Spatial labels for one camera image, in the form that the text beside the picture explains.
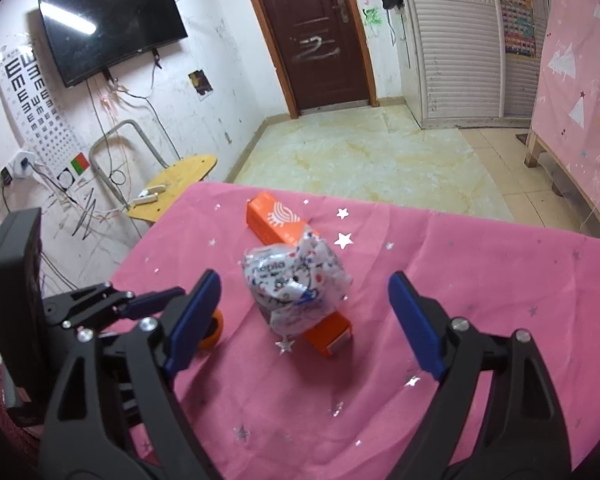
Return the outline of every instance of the blue gripper pad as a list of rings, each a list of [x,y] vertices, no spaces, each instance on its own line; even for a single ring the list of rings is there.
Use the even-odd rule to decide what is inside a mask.
[[[420,368],[439,381],[446,372],[442,361],[442,336],[419,305],[421,299],[403,272],[389,278],[389,301]]]
[[[148,292],[142,296],[136,296],[130,300],[122,311],[125,319],[142,319],[164,310],[173,298],[184,295],[184,289],[174,286],[160,292]]]
[[[220,276],[214,270],[208,270],[190,294],[172,300],[185,302],[182,314],[171,330],[166,344],[168,358],[163,370],[172,380],[179,371],[187,368],[193,359],[198,344],[211,324],[220,294]]]

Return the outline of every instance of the pink tablecloth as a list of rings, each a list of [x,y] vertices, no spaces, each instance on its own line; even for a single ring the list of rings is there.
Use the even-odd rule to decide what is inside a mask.
[[[222,278],[219,345],[176,380],[196,435],[227,479],[384,479],[412,437],[436,383],[418,371],[388,303],[403,269],[421,294],[485,332],[529,328],[555,381],[574,464],[600,437],[600,240],[549,229],[308,194],[275,195],[333,242],[353,275],[343,312],[354,340],[335,358],[306,342],[278,354],[238,261],[259,245],[245,224],[257,190],[190,187],[113,277],[136,293]],[[339,208],[349,215],[340,219]],[[119,328],[128,328],[122,323]],[[412,376],[421,377],[405,385]],[[486,402],[481,381],[456,459],[471,453]],[[146,436],[134,435],[146,451]]]

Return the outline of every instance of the door frame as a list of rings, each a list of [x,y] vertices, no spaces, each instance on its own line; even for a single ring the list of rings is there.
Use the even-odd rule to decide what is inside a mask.
[[[371,65],[371,55],[369,54],[369,48],[366,44],[365,27],[360,17],[360,10],[358,9],[358,3],[356,0],[346,0],[349,9],[352,10],[354,28],[356,29],[356,35],[358,37],[358,44],[360,45],[360,52],[362,53],[363,69],[365,71],[366,88],[369,94],[369,104],[371,106],[378,107],[378,96],[376,95],[376,80],[374,78],[374,71]],[[298,105],[296,104],[296,98],[294,96],[293,89],[291,87],[291,81],[289,80],[286,67],[282,61],[280,49],[276,42],[276,37],[273,34],[273,28],[269,18],[267,17],[266,10],[262,0],[251,0],[253,10],[256,12],[256,17],[262,34],[264,35],[264,41],[267,44],[267,49],[273,65],[282,87],[282,93],[285,96],[286,106],[289,109],[289,115],[292,119],[297,119],[300,116]]]

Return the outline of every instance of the brown door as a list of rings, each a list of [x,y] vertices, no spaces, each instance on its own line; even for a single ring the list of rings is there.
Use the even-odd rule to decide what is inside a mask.
[[[368,100],[346,0],[262,0],[298,109]]]

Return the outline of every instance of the doorway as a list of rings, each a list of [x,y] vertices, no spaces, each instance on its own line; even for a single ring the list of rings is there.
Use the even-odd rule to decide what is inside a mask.
[[[377,105],[355,0],[251,1],[292,117],[332,105]]]

